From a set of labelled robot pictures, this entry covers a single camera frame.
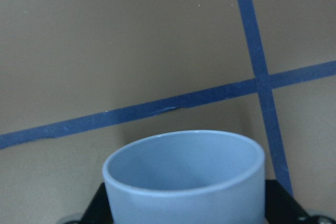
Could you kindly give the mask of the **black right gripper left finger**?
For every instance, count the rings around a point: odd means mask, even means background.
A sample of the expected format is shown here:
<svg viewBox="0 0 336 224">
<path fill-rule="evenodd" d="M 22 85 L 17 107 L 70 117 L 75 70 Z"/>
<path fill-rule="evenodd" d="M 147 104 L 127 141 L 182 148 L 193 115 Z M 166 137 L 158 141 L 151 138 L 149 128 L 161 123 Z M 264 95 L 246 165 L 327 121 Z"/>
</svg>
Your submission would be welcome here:
<svg viewBox="0 0 336 224">
<path fill-rule="evenodd" d="M 63 217 L 58 223 L 113 223 L 105 184 L 100 184 L 88 207 L 80 217 Z"/>
</svg>

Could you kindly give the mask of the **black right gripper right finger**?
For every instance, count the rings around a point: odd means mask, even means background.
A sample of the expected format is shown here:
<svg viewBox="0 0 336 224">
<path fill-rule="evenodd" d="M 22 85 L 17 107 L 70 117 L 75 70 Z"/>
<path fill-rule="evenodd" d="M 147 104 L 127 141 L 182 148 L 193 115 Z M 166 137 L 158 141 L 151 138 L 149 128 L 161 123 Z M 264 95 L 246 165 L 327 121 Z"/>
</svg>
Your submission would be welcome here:
<svg viewBox="0 0 336 224">
<path fill-rule="evenodd" d="M 310 215 L 275 179 L 265 180 L 265 218 L 270 224 L 335 223 L 325 215 Z"/>
</svg>

